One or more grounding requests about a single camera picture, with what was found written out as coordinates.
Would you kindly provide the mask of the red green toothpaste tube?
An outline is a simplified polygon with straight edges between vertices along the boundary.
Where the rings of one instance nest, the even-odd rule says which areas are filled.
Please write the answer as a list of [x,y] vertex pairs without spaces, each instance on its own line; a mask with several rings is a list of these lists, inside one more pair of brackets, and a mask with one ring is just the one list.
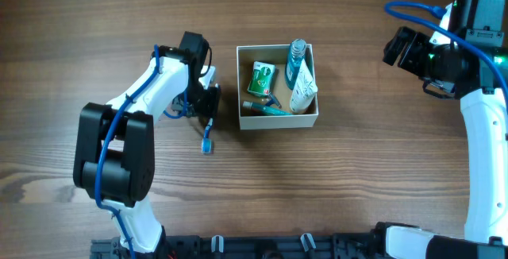
[[257,102],[248,102],[243,101],[242,106],[248,110],[255,111],[267,116],[288,116],[291,115],[291,113],[288,113],[284,110],[280,110],[277,108],[273,108],[270,106],[261,105]]

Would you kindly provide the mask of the white lotion tube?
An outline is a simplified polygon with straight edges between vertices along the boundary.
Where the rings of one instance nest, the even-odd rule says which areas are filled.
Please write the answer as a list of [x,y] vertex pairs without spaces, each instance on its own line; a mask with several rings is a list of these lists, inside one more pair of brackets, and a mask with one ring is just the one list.
[[318,86],[315,83],[313,75],[310,73],[306,61],[303,60],[291,94],[291,112],[294,114],[305,113],[317,92]]

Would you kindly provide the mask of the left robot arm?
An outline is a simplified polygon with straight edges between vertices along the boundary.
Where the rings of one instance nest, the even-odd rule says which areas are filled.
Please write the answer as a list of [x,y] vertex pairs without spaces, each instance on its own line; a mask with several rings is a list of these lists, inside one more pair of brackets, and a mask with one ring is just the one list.
[[213,149],[210,130],[221,88],[212,84],[212,49],[198,37],[176,48],[155,46],[148,68],[122,95],[89,102],[79,115],[73,180],[107,211],[119,237],[120,258],[171,258],[164,226],[148,198],[155,174],[156,121],[204,117],[201,150]]

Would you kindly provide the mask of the green white soap box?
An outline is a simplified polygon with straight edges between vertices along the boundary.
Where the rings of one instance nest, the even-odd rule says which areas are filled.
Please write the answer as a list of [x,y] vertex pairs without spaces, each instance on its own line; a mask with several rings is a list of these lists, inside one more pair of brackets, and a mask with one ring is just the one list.
[[274,79],[276,66],[255,61],[252,69],[252,78],[247,91],[256,97],[266,97],[271,92],[271,82]]

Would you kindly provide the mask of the blue white toothbrush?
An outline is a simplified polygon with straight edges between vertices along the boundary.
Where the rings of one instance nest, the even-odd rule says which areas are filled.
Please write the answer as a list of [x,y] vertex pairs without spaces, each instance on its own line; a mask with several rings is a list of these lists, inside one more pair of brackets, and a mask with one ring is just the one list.
[[204,130],[201,151],[203,154],[211,154],[213,150],[213,142],[210,140],[210,131],[212,130],[214,124],[214,120],[212,118],[209,119],[206,128]]

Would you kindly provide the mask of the blue disposable razor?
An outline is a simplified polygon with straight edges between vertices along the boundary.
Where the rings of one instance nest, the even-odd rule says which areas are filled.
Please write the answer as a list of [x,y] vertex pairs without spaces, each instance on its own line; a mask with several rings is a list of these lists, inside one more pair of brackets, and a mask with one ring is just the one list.
[[268,101],[265,106],[276,106],[279,109],[282,108],[280,101],[272,93],[268,95]]

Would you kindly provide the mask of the blue Listerine mouthwash bottle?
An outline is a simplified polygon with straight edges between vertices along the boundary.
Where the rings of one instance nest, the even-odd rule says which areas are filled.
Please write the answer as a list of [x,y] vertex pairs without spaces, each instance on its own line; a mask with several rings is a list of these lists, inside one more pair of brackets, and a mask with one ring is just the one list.
[[307,43],[303,39],[296,39],[290,44],[284,72],[286,84],[290,90],[294,89],[300,67],[305,59],[306,46]]

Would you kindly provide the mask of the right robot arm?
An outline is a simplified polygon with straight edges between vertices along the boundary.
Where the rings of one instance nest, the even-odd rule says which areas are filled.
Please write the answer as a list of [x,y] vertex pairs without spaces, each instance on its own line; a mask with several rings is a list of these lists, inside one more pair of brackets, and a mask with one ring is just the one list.
[[389,227],[386,253],[395,258],[507,256],[507,81],[504,50],[486,43],[468,50],[455,41],[434,44],[402,26],[383,50],[383,62],[417,76],[422,90],[457,99],[468,137],[469,204],[464,239],[415,227]]

